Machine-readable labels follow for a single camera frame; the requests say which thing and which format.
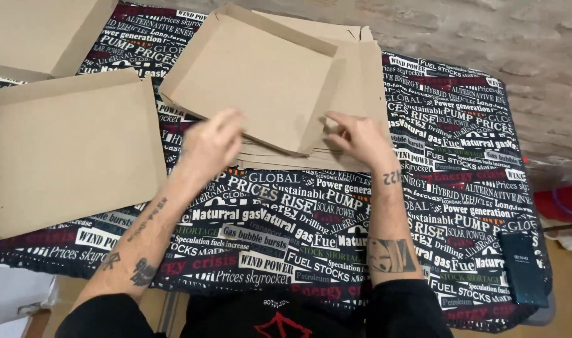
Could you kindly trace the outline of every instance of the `tablecloth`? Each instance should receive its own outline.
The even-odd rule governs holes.
[[[78,74],[135,67],[140,77],[153,76],[156,91],[205,18],[120,3]],[[536,308],[511,301],[497,233],[532,237],[547,293],[552,270],[505,84],[390,52],[383,64],[409,228],[443,317],[455,328],[512,328]],[[0,78],[0,88],[20,83]],[[169,174],[195,118],[155,96]],[[363,318],[370,181],[329,170],[227,170],[179,220],[152,287],[206,295],[282,287],[343,319]],[[89,278],[144,206],[0,240],[0,264]],[[226,226],[241,239],[223,238]]]

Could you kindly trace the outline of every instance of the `black patterned fabric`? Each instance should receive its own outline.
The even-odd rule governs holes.
[[[205,18],[119,4],[79,74],[135,67],[140,77],[153,76],[156,91]],[[497,233],[532,236],[547,293],[552,270],[505,84],[477,70],[389,52],[383,64],[409,227],[443,316],[455,328],[512,328],[536,308],[511,301]],[[15,84],[0,78],[0,88]],[[155,96],[169,174],[195,119]],[[230,169],[178,222],[152,287],[204,295],[281,287],[343,318],[362,315],[371,291],[370,181],[364,173]],[[0,264],[89,278],[143,208],[0,240]]]

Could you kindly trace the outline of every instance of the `smartphone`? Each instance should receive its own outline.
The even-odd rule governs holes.
[[[523,233],[500,233],[500,242],[511,296],[515,302],[549,307],[543,271],[538,267],[532,238]]]

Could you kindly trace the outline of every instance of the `textured wall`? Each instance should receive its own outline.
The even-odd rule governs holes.
[[[135,0],[208,13],[225,0]],[[507,84],[530,159],[572,159],[572,0],[233,0],[249,9],[369,25],[384,50],[483,70]]]

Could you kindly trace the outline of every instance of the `number tattoo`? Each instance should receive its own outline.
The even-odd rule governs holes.
[[[412,273],[415,264],[406,239],[368,238],[367,265],[380,273]]]
[[[140,223],[140,226],[138,226],[138,228],[136,229],[136,231],[134,233],[132,233],[132,235],[127,239],[128,242],[131,242],[134,237],[136,237],[137,235],[140,234],[140,232],[142,232],[142,230],[144,230],[144,228],[146,228],[146,223],[148,221],[152,221],[152,219],[154,218],[154,215],[158,214],[159,210],[162,209],[162,207],[165,206],[165,203],[167,203],[167,198],[163,197],[161,199],[161,202],[159,202],[157,204],[157,206],[154,208],[154,210],[152,210],[152,212],[150,213],[150,215],[148,215],[147,217],[147,221],[143,221],[142,223]]]
[[[106,259],[100,264],[99,269],[102,269],[102,271],[106,271],[106,269],[113,269],[113,263],[115,262],[119,262],[121,261],[121,257],[119,256],[119,253],[111,253],[108,256],[106,256]]]
[[[158,268],[148,264],[148,260],[144,257],[140,258],[136,263],[134,275],[130,278],[134,282],[134,286],[148,286],[152,278],[156,274]]]
[[[395,184],[401,181],[401,170],[396,170],[395,172],[391,172],[390,174],[384,174],[384,184],[390,185]]]

